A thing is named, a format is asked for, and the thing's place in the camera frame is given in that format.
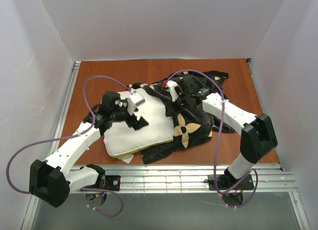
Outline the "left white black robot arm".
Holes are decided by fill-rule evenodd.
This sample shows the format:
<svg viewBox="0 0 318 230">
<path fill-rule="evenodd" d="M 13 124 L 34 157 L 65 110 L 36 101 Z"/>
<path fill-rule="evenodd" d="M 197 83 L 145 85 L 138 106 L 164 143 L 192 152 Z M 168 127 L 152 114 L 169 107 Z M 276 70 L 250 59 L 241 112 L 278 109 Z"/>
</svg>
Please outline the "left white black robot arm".
<svg viewBox="0 0 318 230">
<path fill-rule="evenodd" d="M 70 193 L 88 187 L 103 189 L 106 184 L 105 170 L 88 164 L 80 170 L 71 171 L 72 166 L 100 139 L 115 122 L 125 122 L 129 128 L 139 130 L 148 125 L 143 117 L 136 116 L 138 106 L 145 103 L 142 94 L 135 90 L 122 99 L 120 94 L 108 91 L 100 104 L 93 106 L 74 133 L 44 161 L 35 160 L 30 167 L 29 191 L 32 195 L 53 207 L 61 206 Z"/>
</svg>

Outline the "black floral plush pillowcase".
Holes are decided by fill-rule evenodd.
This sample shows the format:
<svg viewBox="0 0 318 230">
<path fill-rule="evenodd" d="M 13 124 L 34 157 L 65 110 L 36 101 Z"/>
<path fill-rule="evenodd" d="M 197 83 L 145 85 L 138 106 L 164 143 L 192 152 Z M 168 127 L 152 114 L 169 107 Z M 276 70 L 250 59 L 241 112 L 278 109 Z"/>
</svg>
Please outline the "black floral plush pillowcase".
<svg viewBox="0 0 318 230">
<path fill-rule="evenodd" d="M 181 81 L 181 87 L 190 95 L 194 90 L 202 87 L 213 93 L 219 93 L 219 88 L 229 78 L 228 73 L 219 71 L 204 72 L 208 78 L 194 72 L 183 71 L 171 78 L 172 81 Z M 141 156 L 144 164 L 154 163 L 170 156 L 175 151 L 181 151 L 187 148 L 198 146 L 211 140 L 213 132 L 217 132 L 220 127 L 220 119 L 212 114 L 203 111 L 202 104 L 196 107 L 184 109 L 174 109 L 171 104 L 171 96 L 163 82 L 168 78 L 156 81 L 151 84 L 135 82 L 129 87 L 133 89 L 141 88 L 151 97 L 160 99 L 164 105 L 165 116 L 173 122 L 173 127 L 169 127 L 167 133 L 172 134 L 171 141 L 165 141 L 162 144 L 152 144 L 150 147 L 141 150 Z"/>
</svg>

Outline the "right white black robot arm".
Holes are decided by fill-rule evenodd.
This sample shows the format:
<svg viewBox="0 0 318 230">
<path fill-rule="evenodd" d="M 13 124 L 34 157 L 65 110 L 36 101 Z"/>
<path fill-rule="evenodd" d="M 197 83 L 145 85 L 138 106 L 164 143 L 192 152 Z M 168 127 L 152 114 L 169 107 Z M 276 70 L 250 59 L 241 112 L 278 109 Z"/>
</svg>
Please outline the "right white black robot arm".
<svg viewBox="0 0 318 230">
<path fill-rule="evenodd" d="M 240 153 L 224 174 L 215 180 L 219 189 L 236 188 L 249 171 L 265 155 L 277 147 L 278 141 L 271 118 L 247 112 L 224 98 L 221 92 L 212 92 L 207 86 L 195 81 L 194 76 L 186 76 L 178 81 L 168 80 L 165 85 L 170 92 L 173 107 L 196 107 L 228 124 L 240 135 Z"/>
</svg>

